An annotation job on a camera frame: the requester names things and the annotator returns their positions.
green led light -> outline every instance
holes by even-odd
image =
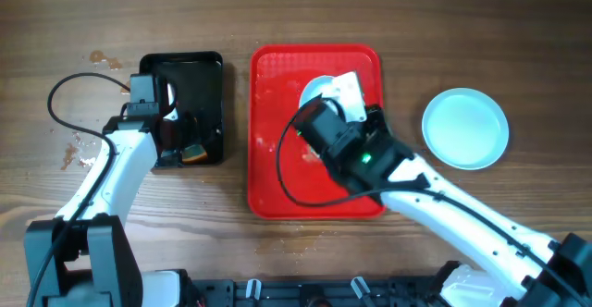
[[[370,155],[370,153],[364,153],[362,155],[362,162],[364,164],[368,164],[368,162],[370,162],[371,159],[372,159],[372,155]]]

white lid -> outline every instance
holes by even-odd
[[[425,143],[444,163],[481,169],[500,159],[508,145],[508,120],[496,102],[472,89],[452,89],[434,98],[424,112]]]

wooden table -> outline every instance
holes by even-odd
[[[228,158],[149,174],[126,231],[141,270],[193,278],[432,274],[463,257],[396,213],[370,221],[271,222],[246,205],[249,60],[267,43],[366,43],[379,53],[386,111],[417,151],[437,93],[478,89],[504,109],[507,153],[446,177],[504,215],[557,239],[592,239],[592,0],[0,0],[0,305],[22,305],[27,225],[69,200],[99,145],[53,122],[61,78],[121,81],[148,53],[216,50],[226,62]],[[100,50],[117,63],[89,61]],[[129,97],[76,80],[56,97],[66,120],[100,129]],[[77,149],[61,169],[67,151]]]

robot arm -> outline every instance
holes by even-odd
[[[359,89],[355,73],[333,82],[340,82],[337,88]],[[352,194],[367,192],[389,210],[429,227],[485,270],[468,265],[448,269],[439,283],[441,298],[457,307],[586,304],[580,295],[592,289],[590,244],[575,235],[559,243],[454,186],[392,136],[379,107],[366,107],[362,122],[343,118],[352,107],[364,105],[357,98],[323,93],[301,107],[292,126],[339,185]]]
[[[150,132],[137,129],[117,130],[107,135],[107,138],[116,145],[118,155],[89,206],[78,219],[91,220],[98,214],[117,215],[121,224],[125,226],[138,189],[158,158],[156,145]],[[64,220],[71,218],[105,167],[108,154],[109,146],[103,141],[96,163],[74,197],[57,212],[56,217],[62,217]]]
[[[554,240],[550,236],[523,227],[495,212],[444,179],[418,155],[415,155],[413,159],[404,159],[389,175],[388,181],[414,180],[421,174],[430,181],[428,190],[442,193],[469,206],[497,227],[504,229],[515,239],[527,245],[545,263],[553,255],[549,243]],[[505,297],[520,300],[526,293],[526,288],[522,285],[523,279],[527,276],[536,278],[541,273],[541,267],[531,259],[524,257],[515,246],[510,245],[506,239],[490,227],[454,205],[422,194],[402,191],[383,192],[380,199],[389,210],[397,211],[429,227],[439,237],[475,261],[491,276],[492,283],[498,283],[490,288],[479,286],[478,290],[470,290],[470,286],[474,287],[475,283],[469,282],[467,285],[459,283],[456,291],[453,292],[456,297],[450,298],[450,302],[463,298],[458,297],[462,295],[462,287],[471,291],[471,294],[468,294],[471,299],[481,292],[486,301],[492,301],[491,295],[494,294],[498,299],[501,298],[497,301],[497,305]]]

red tray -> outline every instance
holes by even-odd
[[[384,212],[367,197],[324,208],[292,203],[276,174],[276,145],[282,130],[298,110],[306,84],[322,75],[356,71],[366,104],[382,102],[380,61],[362,44],[278,44],[261,47],[251,60],[249,116],[249,206],[265,219],[373,218]],[[324,202],[348,193],[333,182],[325,166],[294,129],[281,149],[282,175],[290,193],[307,202]]]

